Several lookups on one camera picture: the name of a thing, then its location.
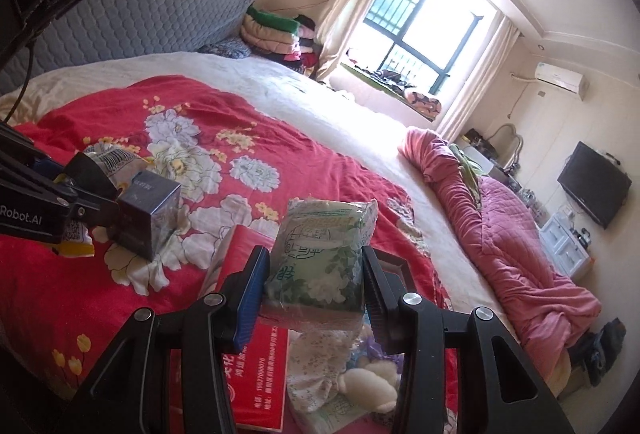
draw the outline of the plastic bag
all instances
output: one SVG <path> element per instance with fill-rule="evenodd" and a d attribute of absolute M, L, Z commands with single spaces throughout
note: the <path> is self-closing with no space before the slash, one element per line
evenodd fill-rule
<path fill-rule="evenodd" d="M 291 200 L 271 251 L 262 321 L 297 331 L 359 329 L 362 247 L 377 218 L 375 200 Z"/>
<path fill-rule="evenodd" d="M 115 188 L 122 190 L 129 188 L 137 173 L 151 165 L 151 162 L 136 153 L 114 143 L 100 141 L 89 145 L 82 152 L 98 164 Z"/>

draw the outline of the pillow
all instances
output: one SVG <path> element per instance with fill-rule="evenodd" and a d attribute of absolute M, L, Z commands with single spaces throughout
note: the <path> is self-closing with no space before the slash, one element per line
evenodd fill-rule
<path fill-rule="evenodd" d="M 215 44 L 205 44 L 198 49 L 198 52 L 220 55 L 229 59 L 244 59 L 251 55 L 251 48 L 240 37 L 227 37 Z"/>

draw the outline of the white stuffed toy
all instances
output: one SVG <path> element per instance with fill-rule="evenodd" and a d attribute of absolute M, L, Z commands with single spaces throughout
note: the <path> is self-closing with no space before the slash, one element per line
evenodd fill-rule
<path fill-rule="evenodd" d="M 338 391 L 351 403 L 370 412 L 385 414 L 396 408 L 399 375 L 391 360 L 358 359 L 357 367 L 338 376 Z"/>

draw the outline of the air conditioner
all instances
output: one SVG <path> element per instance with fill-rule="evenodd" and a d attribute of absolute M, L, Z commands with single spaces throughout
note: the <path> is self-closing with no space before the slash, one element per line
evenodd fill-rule
<path fill-rule="evenodd" d="M 558 68 L 547 64 L 546 62 L 539 62 L 536 68 L 536 79 L 546 84 L 551 84 L 563 90 L 575 93 L 580 97 L 580 100 L 584 100 L 584 95 L 587 92 L 589 85 L 584 75 L 576 73 L 564 68 Z"/>

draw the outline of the white bedsheet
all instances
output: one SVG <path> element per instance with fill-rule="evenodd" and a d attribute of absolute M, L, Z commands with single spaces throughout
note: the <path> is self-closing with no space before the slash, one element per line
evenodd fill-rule
<path fill-rule="evenodd" d="M 435 194 L 396 149 L 406 128 L 267 59 L 233 60 L 200 53 L 146 55 L 62 68 L 34 78 L 12 124 L 38 121 L 84 95 L 127 87 L 156 75 L 180 74 L 244 97 L 259 111 L 286 121 L 310 138 L 402 186 L 414 204 L 415 224 L 456 311 L 488 306 L 513 333 L 491 287 L 462 251 Z M 0 115 L 17 92 L 0 98 Z"/>

